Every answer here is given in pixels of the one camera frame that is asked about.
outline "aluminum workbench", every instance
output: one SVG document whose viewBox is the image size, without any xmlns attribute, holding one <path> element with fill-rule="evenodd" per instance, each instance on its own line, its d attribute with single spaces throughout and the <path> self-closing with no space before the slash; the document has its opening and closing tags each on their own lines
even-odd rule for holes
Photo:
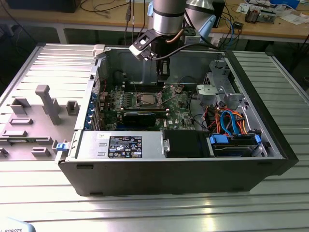
<svg viewBox="0 0 309 232">
<path fill-rule="evenodd" d="M 59 103 L 79 102 L 94 64 L 92 49 L 91 45 L 36 47 L 0 98 L 1 130 L 12 113 L 10 103 L 15 97 L 28 97 L 37 84 L 49 83 L 51 95 Z M 234 54 L 300 160 L 284 175 L 268 177 L 252 191 L 242 193 L 81 197 L 54 161 L 1 159 L 0 215 L 27 221 L 37 232 L 307 232 L 308 97 L 274 57 L 256 52 Z M 55 70 L 55 63 L 62 62 L 64 65 Z M 273 76 L 267 71 L 271 68 L 281 72 Z M 67 70 L 74 76 L 63 77 Z M 68 81 L 62 89 L 59 83 Z M 63 95 L 73 89 L 74 95 Z"/>
</svg>

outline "side panel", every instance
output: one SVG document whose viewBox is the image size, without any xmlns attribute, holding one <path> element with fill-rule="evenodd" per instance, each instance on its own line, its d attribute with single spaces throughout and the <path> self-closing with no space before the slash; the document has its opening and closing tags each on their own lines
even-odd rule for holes
<svg viewBox="0 0 309 232">
<path fill-rule="evenodd" d="M 60 162 L 81 196 L 250 191 L 284 160 Z"/>
<path fill-rule="evenodd" d="M 279 170 L 273 173 L 277 175 L 283 174 L 285 171 L 293 167 L 298 162 L 298 158 L 296 157 L 286 138 L 283 136 L 281 130 L 276 124 L 276 121 L 264 105 L 260 95 L 257 93 L 254 86 L 252 85 L 251 80 L 248 78 L 246 72 L 239 63 L 239 61 L 241 61 L 242 59 L 237 59 L 232 51 L 227 51 L 226 56 L 232 66 L 231 69 L 232 72 L 234 72 L 234 76 L 238 77 L 240 84 L 245 89 L 246 94 L 248 95 L 250 101 L 257 110 L 276 147 L 278 148 L 281 155 L 286 158 L 286 162 L 284 163 L 284 165 Z M 243 58 L 243 60 L 250 61 L 250 59 L 247 57 Z M 266 56 L 263 60 L 263 62 L 267 62 L 269 58 Z"/>
</svg>

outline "black computer case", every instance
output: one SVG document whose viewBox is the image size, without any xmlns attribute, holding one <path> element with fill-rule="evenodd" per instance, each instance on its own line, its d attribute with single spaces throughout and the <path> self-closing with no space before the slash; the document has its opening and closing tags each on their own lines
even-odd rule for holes
<svg viewBox="0 0 309 232">
<path fill-rule="evenodd" d="M 11 9 L 74 13 L 81 0 L 7 0 Z"/>
</svg>

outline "wooden desk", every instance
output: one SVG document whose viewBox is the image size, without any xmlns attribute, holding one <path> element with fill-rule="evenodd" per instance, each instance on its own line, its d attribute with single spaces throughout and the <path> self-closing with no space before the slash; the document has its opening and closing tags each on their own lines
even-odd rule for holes
<svg viewBox="0 0 309 232">
<path fill-rule="evenodd" d="M 110 0 L 93 0 L 94 4 L 110 2 Z M 117 5 L 125 4 L 125 0 L 116 0 L 112 4 L 98 7 L 99 9 L 108 9 Z M 93 10 L 91 0 L 83 4 L 83 8 Z M 110 18 L 106 18 L 94 12 L 87 12 L 80 7 L 75 13 L 62 13 L 53 11 L 34 11 L 34 10 L 12 10 L 6 5 L 6 9 L 10 14 L 22 25 L 52 27 L 58 32 L 60 42 L 67 44 L 67 38 L 64 29 L 92 29 L 92 30 L 113 30 L 124 31 L 126 26 L 125 16 L 127 5 L 110 10 Z M 3 10 L 0 8 L 0 24 L 16 24 Z M 135 30 L 140 31 L 143 25 L 143 3 L 135 3 Z M 132 21 L 129 22 L 128 31 L 132 31 Z"/>
<path fill-rule="evenodd" d="M 105 3 L 109 0 L 94 0 L 95 4 Z M 283 19 L 277 18 L 274 24 L 268 23 L 246 23 L 244 14 L 234 12 L 237 9 L 237 4 L 243 2 L 242 0 L 226 0 L 227 7 L 231 15 L 236 21 L 244 24 L 241 39 L 251 40 L 267 40 L 267 41 L 281 41 L 281 42 L 295 42 L 301 43 L 309 33 L 309 24 L 294 25 L 286 22 Z M 125 0 L 117 0 L 112 4 L 101 6 L 100 9 L 111 8 L 120 4 L 124 4 Z M 87 1 L 84 8 L 92 10 L 91 0 Z M 110 18 L 98 15 L 94 12 L 87 12 L 80 7 L 75 13 L 61 13 L 61 12 L 46 12 L 46 11 L 31 11 L 31 10 L 11 10 L 7 6 L 7 9 L 11 15 L 18 20 L 19 23 L 24 25 L 40 26 L 40 27 L 53 27 L 57 29 L 59 39 L 61 43 L 67 43 L 67 39 L 64 33 L 64 28 L 72 29 L 94 29 L 94 30 L 114 30 L 124 31 L 126 22 L 125 15 L 127 10 L 126 6 L 121 6 L 110 10 Z M 309 10 L 308 6 L 300 5 L 300 10 Z M 15 23 L 0 9 L 0 20 L 2 24 Z M 143 4 L 135 4 L 135 31 L 139 31 L 143 25 Z M 128 31 L 131 31 L 131 22 L 129 23 Z M 221 20 L 220 25 L 216 29 L 212 29 L 210 36 L 213 38 L 213 42 L 218 39 L 225 37 L 226 33 L 229 32 L 224 20 Z"/>
<path fill-rule="evenodd" d="M 243 1 L 226 0 L 226 2 L 227 7 L 235 21 L 244 24 L 240 36 L 241 39 L 301 43 L 309 33 L 309 24 L 303 23 L 300 25 L 294 25 L 279 17 L 276 18 L 274 24 L 246 23 L 245 14 L 235 12 L 237 10 L 237 5 Z M 301 10 L 309 10 L 309 6 L 304 6 L 302 4 L 299 5 L 297 9 L 299 8 L 301 8 Z M 221 20 L 219 27 L 217 29 L 213 29 L 211 32 L 212 33 L 210 36 L 213 37 L 212 42 L 216 44 L 215 40 L 222 38 L 224 36 L 223 33 L 228 33 L 229 29 L 226 26 L 225 21 Z"/>
</svg>

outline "cable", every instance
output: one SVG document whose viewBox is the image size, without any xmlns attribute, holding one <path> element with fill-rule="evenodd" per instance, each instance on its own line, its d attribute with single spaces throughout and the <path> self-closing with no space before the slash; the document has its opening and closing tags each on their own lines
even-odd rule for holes
<svg viewBox="0 0 309 232">
<path fill-rule="evenodd" d="M 24 30 L 24 32 L 34 41 L 35 44 L 37 44 L 38 42 L 28 33 L 28 31 L 26 31 L 26 29 L 24 29 L 24 27 L 8 12 L 8 10 L 4 7 L 4 4 L 2 2 L 2 0 L 0 0 L 1 2 L 1 5 L 4 9 L 4 11 L 9 15 L 9 17 L 15 22 L 17 23 L 21 28 L 22 30 Z"/>
<path fill-rule="evenodd" d="M 85 8 L 83 7 L 83 4 L 84 4 L 85 2 L 87 2 L 87 1 L 88 1 L 88 0 L 84 0 L 83 2 L 81 2 L 80 7 L 81 7 L 81 9 L 83 9 L 84 11 L 88 11 L 88 12 L 104 12 L 104 11 L 109 11 L 109 10 L 115 9 L 115 8 L 117 8 L 117 7 L 121 7 L 121 6 L 125 6 L 125 5 L 128 5 L 128 4 L 129 4 L 129 2 L 127 2 L 127 3 L 125 3 L 125 4 L 121 4 L 121 5 L 118 5 L 118 6 L 114 6 L 114 7 L 111 7 L 111 8 L 109 8 L 109 9 L 105 9 L 105 10 L 91 11 L 91 10 L 85 9 Z"/>
<path fill-rule="evenodd" d="M 139 35 L 137 36 L 137 38 L 140 37 L 140 34 L 142 33 L 142 31 L 145 28 L 145 24 L 146 24 L 146 0 L 144 0 L 144 23 L 143 23 L 142 28 L 140 29 L 140 32 L 139 32 Z"/>
<path fill-rule="evenodd" d="M 158 58 L 150 58 L 150 60 L 162 60 L 162 59 L 166 59 L 166 58 L 169 58 L 170 56 L 176 54 L 177 52 L 181 51 L 181 50 L 184 50 L 185 48 L 187 47 L 192 47 L 192 46 L 203 46 L 203 47 L 210 47 L 208 44 L 204 44 L 204 43 L 192 43 L 192 44 L 187 44 L 187 45 L 184 45 L 180 48 L 177 48 L 175 51 L 169 53 L 168 55 L 166 56 L 163 56 L 163 57 L 158 57 Z"/>
<path fill-rule="evenodd" d="M 235 134 L 239 134 L 239 131 L 238 131 L 237 127 L 236 127 L 235 118 L 234 118 L 234 116 L 233 116 L 233 113 L 230 112 L 230 111 L 223 111 L 223 113 L 221 114 L 220 123 L 221 123 L 222 129 L 223 129 L 226 133 L 228 133 L 230 136 L 232 136 L 232 133 L 229 132 L 229 131 L 225 128 L 225 126 L 224 126 L 224 115 L 225 115 L 225 114 L 230 114 L 231 121 L 232 121 L 232 127 L 233 127 L 233 130 L 234 130 L 234 133 L 235 133 Z"/>
<path fill-rule="evenodd" d="M 231 39 L 230 39 L 230 41 L 228 42 L 228 45 L 227 45 L 227 50 L 230 48 L 230 46 L 231 46 L 231 42 L 232 42 L 232 38 L 233 38 L 233 35 L 234 35 L 234 29 L 233 29 L 233 25 L 232 25 L 232 23 L 231 23 L 231 21 L 230 20 L 228 20 L 227 18 L 225 18 L 225 20 L 226 21 L 228 21 L 229 23 L 230 23 L 230 26 L 231 26 Z"/>
<path fill-rule="evenodd" d="M 134 43 L 134 15 L 135 14 L 135 0 L 133 0 L 133 17 L 132 17 L 132 44 Z"/>
<path fill-rule="evenodd" d="M 243 131 L 245 132 L 245 134 L 248 134 L 246 130 L 245 120 L 243 120 Z"/>
<path fill-rule="evenodd" d="M 127 26 L 128 26 L 129 22 L 126 22 L 126 28 L 125 28 L 125 46 L 126 46 L 126 31 L 127 31 Z"/>
<path fill-rule="evenodd" d="M 166 43 L 167 44 L 172 44 L 174 43 L 177 39 L 179 39 L 179 37 L 181 37 L 181 35 L 183 34 L 183 29 L 181 29 L 176 35 L 174 38 L 170 39 L 170 40 L 166 40 Z"/>
<path fill-rule="evenodd" d="M 129 1 L 129 6 L 126 10 L 126 28 L 125 28 L 125 46 L 126 46 L 126 31 L 129 22 L 131 21 L 131 0 Z"/>
<path fill-rule="evenodd" d="M 193 115 L 192 115 L 192 112 L 191 112 L 191 101 L 192 101 L 192 97 L 194 95 L 194 93 L 196 92 L 196 89 L 192 92 L 192 95 L 191 95 L 191 98 L 189 100 L 189 105 L 188 105 L 188 108 L 189 108 L 189 114 L 191 116 L 191 118 L 204 130 L 204 131 L 207 131 L 207 132 L 210 132 L 204 125 L 202 125 L 199 121 L 197 121 Z"/>
<path fill-rule="evenodd" d="M 197 81 L 194 77 L 192 77 L 192 76 L 183 76 L 183 77 L 181 77 L 181 78 L 178 80 L 177 83 L 180 84 L 180 81 L 181 81 L 182 79 L 186 78 L 186 77 L 188 77 L 188 78 L 194 80 L 195 83 L 198 85 L 198 81 Z"/>
<path fill-rule="evenodd" d="M 205 43 L 207 43 L 209 45 L 210 48 L 215 49 L 215 50 L 220 50 L 220 48 L 218 48 L 217 46 L 213 45 L 212 43 L 208 42 L 203 36 L 201 36 L 202 41 L 204 41 Z"/>
<path fill-rule="evenodd" d="M 231 22 L 232 24 L 234 24 L 235 20 L 234 20 L 233 16 L 231 15 L 230 10 L 228 9 L 228 7 L 227 7 L 226 5 L 225 5 L 224 7 L 226 8 L 227 13 L 225 13 L 225 12 L 222 12 L 222 13 L 228 15 L 229 18 L 230 18 L 230 19 L 229 19 L 230 22 Z M 230 34 L 230 32 L 226 35 L 226 37 L 225 37 L 225 39 L 224 39 L 224 41 L 223 41 L 223 44 L 225 44 L 225 41 L 226 41 L 226 39 L 227 39 L 227 37 L 228 37 L 229 34 Z"/>
<path fill-rule="evenodd" d="M 307 38 L 305 39 L 305 41 L 303 42 L 303 44 L 301 45 L 301 47 L 300 47 L 300 49 L 299 49 L 300 51 L 301 51 L 301 49 L 303 49 L 303 47 L 305 46 L 305 44 L 306 44 L 308 38 L 309 38 L 309 34 L 308 34 Z"/>
</svg>

